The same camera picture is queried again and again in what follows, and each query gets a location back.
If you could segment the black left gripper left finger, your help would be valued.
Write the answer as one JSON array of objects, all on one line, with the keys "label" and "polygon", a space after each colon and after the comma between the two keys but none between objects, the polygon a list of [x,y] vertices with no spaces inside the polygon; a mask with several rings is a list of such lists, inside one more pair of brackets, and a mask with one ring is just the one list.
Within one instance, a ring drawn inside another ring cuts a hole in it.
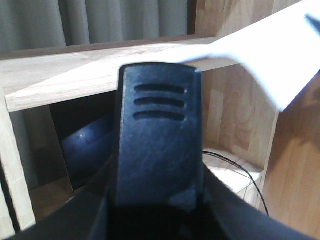
[{"label": "black left gripper left finger", "polygon": [[113,212],[110,184],[115,158],[107,160],[75,197],[11,240],[111,240]]}]

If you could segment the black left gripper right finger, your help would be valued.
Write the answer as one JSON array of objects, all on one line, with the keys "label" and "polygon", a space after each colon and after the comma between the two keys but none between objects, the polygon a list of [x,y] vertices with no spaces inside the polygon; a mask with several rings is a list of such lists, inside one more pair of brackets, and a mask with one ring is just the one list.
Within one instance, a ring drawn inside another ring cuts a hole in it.
[{"label": "black left gripper right finger", "polygon": [[311,240],[270,218],[234,194],[206,166],[204,198],[228,240]]}]

